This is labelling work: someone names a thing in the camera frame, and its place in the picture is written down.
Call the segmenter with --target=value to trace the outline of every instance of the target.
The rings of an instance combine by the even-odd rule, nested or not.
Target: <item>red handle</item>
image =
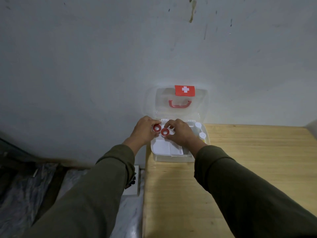
[[[173,100],[169,100],[168,103],[170,104],[171,108],[187,108],[192,102],[189,100],[186,105],[173,105],[172,104]]]

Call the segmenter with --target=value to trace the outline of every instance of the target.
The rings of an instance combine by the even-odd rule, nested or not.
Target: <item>person's left hand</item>
[[[155,132],[152,128],[155,124],[161,124],[161,121],[152,119],[149,116],[144,116],[137,122],[132,134],[123,144],[129,146],[134,152],[134,155],[136,155],[143,145],[159,135],[159,133]]]

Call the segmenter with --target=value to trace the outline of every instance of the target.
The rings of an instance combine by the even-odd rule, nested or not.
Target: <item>clear plastic box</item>
[[[208,108],[208,91],[195,89],[195,96],[176,96],[175,87],[155,87],[148,90],[145,97],[144,111],[154,119],[162,121],[161,128],[170,119],[181,119],[188,123],[194,133],[199,136],[200,132],[206,134],[204,142],[210,144],[209,137],[203,120]],[[196,128],[195,123],[200,122],[201,128]],[[159,134],[151,141],[151,150],[156,161],[165,162],[194,162],[192,154],[185,148],[172,141],[165,140]]]

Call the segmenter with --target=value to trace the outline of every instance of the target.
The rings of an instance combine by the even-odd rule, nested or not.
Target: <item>person's right hand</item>
[[[168,127],[170,129],[174,129],[175,134],[167,135],[165,136],[165,139],[171,140],[185,148],[187,148],[194,140],[199,139],[195,136],[189,125],[180,119],[168,120],[168,122],[164,125],[164,128]]]

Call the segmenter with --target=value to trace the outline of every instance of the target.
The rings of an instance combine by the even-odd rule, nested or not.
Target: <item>person's right arm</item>
[[[197,138],[181,120],[167,136],[195,157],[194,177],[215,199],[235,237],[317,237],[317,218],[285,193]]]

